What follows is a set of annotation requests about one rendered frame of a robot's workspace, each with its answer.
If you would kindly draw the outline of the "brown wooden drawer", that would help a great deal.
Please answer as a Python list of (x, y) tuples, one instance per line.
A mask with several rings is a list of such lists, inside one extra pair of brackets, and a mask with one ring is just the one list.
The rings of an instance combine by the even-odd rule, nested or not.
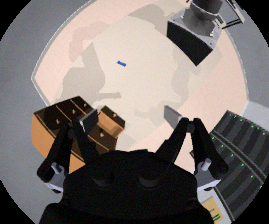
[(72, 123), (67, 120), (55, 106), (37, 113), (36, 116), (54, 137), (56, 137), (64, 124), (69, 124), (69, 127), (72, 126)]
[(74, 105), (86, 115), (94, 109), (86, 101), (84, 101), (80, 96), (73, 98), (70, 101), (72, 101), (72, 103), (74, 103)]
[(106, 105), (98, 112), (98, 118), (98, 126), (114, 138), (117, 138), (125, 130), (125, 121)]
[[(94, 141), (92, 141), (90, 138), (88, 138), (88, 139), (90, 142), (93, 143), (93, 145), (95, 146), (95, 148), (97, 149), (97, 151), (99, 152), (100, 155), (108, 152), (105, 149), (103, 149), (102, 147), (100, 147), (98, 144), (96, 144)], [(73, 154), (75, 154), (77, 157), (79, 157), (80, 159), (83, 160), (78, 143), (77, 143), (77, 140), (75, 140), (73, 142), (71, 151), (73, 152)]]
[[(71, 121), (73, 118), (83, 118), (85, 116), (77, 107), (75, 107), (69, 100), (56, 105), (56, 107)], [(76, 110), (76, 109), (77, 110)], [(72, 121), (71, 121), (72, 122)]]
[(91, 130), (88, 136), (108, 151), (114, 150), (116, 139), (106, 133), (99, 126), (95, 125), (95, 127)]

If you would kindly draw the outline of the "brown wooden chest of drawers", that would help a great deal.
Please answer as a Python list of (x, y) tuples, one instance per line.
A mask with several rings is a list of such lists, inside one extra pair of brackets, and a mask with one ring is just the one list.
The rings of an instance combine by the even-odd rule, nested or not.
[[(43, 125), (43, 123), (39, 120), (39, 118), (36, 116), (37, 113), (46, 110), (50, 107), (53, 107), (60, 103), (70, 101), (72, 98), (58, 102), (56, 104), (53, 104), (51, 106), (48, 106), (46, 108), (43, 108), (39, 111), (36, 111), (33, 113), (32, 118), (32, 144), (35, 146), (35, 148), (46, 158), (48, 156), (48, 153), (50, 151), (50, 148), (53, 144), (53, 141), (55, 140), (55, 137), (49, 132), (49, 130)], [(71, 102), (71, 101), (70, 101)], [(72, 103), (72, 102), (71, 102)], [(72, 103), (73, 104), (73, 103)], [(73, 104), (74, 105), (74, 104)], [(75, 106), (75, 105), (74, 105)], [(75, 106), (76, 107), (76, 106)], [(56, 107), (57, 108), (57, 107)], [(58, 108), (57, 108), (58, 109)], [(59, 110), (59, 109), (58, 109)], [(60, 110), (59, 110), (60, 111)], [(61, 111), (60, 113), (69, 120)], [(69, 120), (70, 121), (70, 120)], [(71, 121), (70, 121), (71, 122)], [(72, 122), (71, 122), (72, 123)], [(78, 168), (85, 165), (85, 162), (77, 157), (75, 154), (71, 152), (70, 156), (70, 166), (69, 166), (69, 174), (77, 170)]]

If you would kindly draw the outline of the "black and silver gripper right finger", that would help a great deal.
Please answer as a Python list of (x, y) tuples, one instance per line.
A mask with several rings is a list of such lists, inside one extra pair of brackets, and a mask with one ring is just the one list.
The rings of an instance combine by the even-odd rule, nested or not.
[[(139, 168), (139, 182), (146, 187), (157, 185), (171, 162), (175, 163), (183, 145), (186, 133), (191, 134), (197, 192), (212, 190), (229, 170), (227, 163), (216, 151), (213, 141), (199, 118), (183, 117), (180, 113), (164, 106), (164, 119), (174, 129), (158, 150)], [(174, 159), (173, 159), (174, 158)], [(172, 161), (173, 160), (173, 161)]]

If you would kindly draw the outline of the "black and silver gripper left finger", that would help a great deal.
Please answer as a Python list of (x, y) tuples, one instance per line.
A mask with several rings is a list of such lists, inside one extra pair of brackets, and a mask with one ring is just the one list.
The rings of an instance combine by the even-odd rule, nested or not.
[(93, 109), (80, 120), (73, 118), (71, 121), (73, 126), (64, 124), (59, 130), (48, 156), (37, 170), (37, 176), (53, 192), (63, 192), (63, 182), (69, 174), (73, 138), (76, 138), (85, 165), (95, 183), (103, 187), (109, 186), (114, 181), (112, 169), (87, 137), (99, 122), (97, 109)]

